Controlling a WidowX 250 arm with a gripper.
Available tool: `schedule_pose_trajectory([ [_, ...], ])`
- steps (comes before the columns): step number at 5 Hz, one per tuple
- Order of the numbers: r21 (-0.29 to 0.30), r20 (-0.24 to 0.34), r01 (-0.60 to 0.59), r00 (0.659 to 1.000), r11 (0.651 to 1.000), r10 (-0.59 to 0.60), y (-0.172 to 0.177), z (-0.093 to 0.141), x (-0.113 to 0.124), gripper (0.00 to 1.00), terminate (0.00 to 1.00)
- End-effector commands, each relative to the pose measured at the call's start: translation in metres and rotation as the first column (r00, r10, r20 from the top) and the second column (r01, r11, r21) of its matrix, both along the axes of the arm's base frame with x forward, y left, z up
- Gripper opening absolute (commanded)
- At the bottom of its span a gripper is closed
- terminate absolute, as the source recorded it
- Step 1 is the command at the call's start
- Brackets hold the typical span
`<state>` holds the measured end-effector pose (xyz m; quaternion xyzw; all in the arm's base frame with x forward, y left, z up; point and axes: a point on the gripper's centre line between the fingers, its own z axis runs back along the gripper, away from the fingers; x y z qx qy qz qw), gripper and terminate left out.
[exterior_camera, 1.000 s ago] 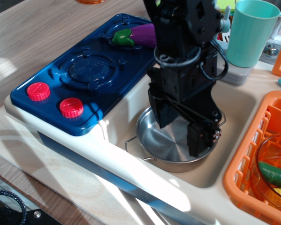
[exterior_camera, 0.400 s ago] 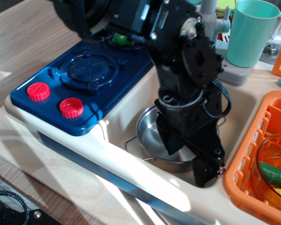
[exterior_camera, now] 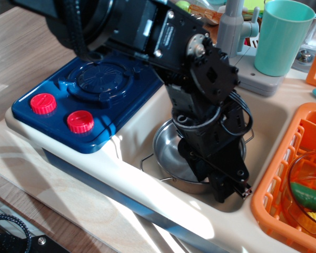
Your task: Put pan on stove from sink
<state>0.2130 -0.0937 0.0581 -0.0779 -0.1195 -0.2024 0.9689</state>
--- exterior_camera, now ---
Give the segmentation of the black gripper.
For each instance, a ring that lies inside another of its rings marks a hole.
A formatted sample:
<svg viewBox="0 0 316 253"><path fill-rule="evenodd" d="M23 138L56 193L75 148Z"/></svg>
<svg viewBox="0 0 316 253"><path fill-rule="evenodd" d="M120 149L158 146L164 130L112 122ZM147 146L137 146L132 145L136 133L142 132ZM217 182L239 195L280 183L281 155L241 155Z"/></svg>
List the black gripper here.
<svg viewBox="0 0 316 253"><path fill-rule="evenodd" d="M252 187L247 183L249 172L240 151L245 127L242 108L229 102L214 112L199 123L173 110L173 123L186 143L182 156L198 182L209 177L217 202L224 203L233 193L245 200L252 194Z"/></svg>

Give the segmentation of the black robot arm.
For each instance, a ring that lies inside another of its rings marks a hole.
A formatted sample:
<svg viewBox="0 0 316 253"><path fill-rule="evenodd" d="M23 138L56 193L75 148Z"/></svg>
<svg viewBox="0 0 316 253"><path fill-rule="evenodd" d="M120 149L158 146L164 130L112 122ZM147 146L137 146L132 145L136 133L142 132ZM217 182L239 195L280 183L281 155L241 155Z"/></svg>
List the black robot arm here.
<svg viewBox="0 0 316 253"><path fill-rule="evenodd" d="M13 1L46 18L48 28L82 60L111 50L150 64L172 102L178 152L198 181L209 180L216 201L250 195L242 157L252 128L237 94L238 69L215 47L202 23L170 1Z"/></svg>

